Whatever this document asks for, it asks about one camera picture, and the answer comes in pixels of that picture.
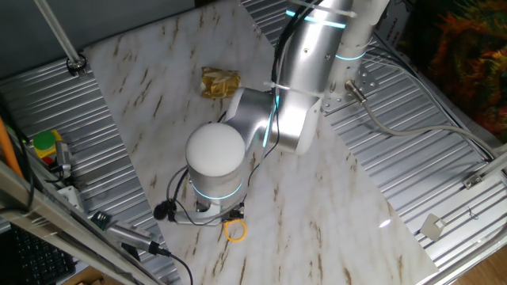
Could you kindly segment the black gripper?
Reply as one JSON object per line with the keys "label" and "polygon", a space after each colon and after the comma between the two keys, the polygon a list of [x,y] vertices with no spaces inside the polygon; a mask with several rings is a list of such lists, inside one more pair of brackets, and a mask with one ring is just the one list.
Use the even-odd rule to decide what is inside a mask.
{"label": "black gripper", "polygon": [[221,218],[221,222],[230,222],[237,219],[244,219],[244,206],[243,202],[239,203],[236,207],[228,211]]}

